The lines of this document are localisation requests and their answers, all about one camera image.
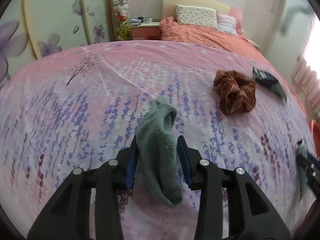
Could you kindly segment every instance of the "brown cloth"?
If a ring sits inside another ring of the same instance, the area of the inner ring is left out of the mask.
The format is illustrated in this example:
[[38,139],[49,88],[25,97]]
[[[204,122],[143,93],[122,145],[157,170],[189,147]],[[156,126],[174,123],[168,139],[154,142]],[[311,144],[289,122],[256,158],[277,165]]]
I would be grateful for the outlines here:
[[250,112],[256,106],[256,82],[237,71],[218,70],[213,88],[220,95],[220,109],[225,115],[235,111]]

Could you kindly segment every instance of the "orange bedspread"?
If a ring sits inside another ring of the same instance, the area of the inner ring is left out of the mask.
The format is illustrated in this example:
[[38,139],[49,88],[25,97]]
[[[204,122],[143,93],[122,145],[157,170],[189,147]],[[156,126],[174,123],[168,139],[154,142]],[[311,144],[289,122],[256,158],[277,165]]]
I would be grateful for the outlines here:
[[210,27],[179,25],[173,17],[163,19],[160,23],[160,29],[163,41],[181,41],[224,49],[271,65],[242,34],[237,37]]

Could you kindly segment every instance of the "gray sock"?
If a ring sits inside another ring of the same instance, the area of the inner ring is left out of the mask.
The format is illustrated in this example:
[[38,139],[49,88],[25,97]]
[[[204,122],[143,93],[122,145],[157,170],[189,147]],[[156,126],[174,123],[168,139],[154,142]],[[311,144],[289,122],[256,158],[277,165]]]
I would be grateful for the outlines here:
[[159,96],[152,101],[138,130],[143,178],[150,192],[161,202],[176,207],[182,202],[177,182],[177,147],[171,131],[177,110]]

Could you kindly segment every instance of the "cup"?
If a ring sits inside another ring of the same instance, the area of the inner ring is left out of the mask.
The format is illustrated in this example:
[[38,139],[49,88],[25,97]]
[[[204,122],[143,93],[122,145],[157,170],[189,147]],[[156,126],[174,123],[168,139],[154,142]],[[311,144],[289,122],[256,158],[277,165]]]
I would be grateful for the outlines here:
[[148,23],[149,23],[149,24],[152,23],[152,17],[147,17],[147,18],[146,18],[146,23],[147,23],[147,24],[148,24]]

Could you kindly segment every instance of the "red object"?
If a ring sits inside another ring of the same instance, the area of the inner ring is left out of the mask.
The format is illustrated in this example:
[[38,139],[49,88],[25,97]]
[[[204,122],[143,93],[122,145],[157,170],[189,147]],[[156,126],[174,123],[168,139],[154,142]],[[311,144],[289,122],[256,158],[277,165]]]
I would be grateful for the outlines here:
[[147,40],[149,36],[156,36],[156,40],[160,40],[161,31],[159,26],[143,26],[132,28],[132,38],[135,40]]
[[157,41],[158,38],[156,36],[154,36],[154,35],[151,35],[151,36],[146,37],[146,40],[148,40],[148,41]]
[[320,157],[320,124],[316,120],[311,122],[311,133],[315,142],[317,156]]

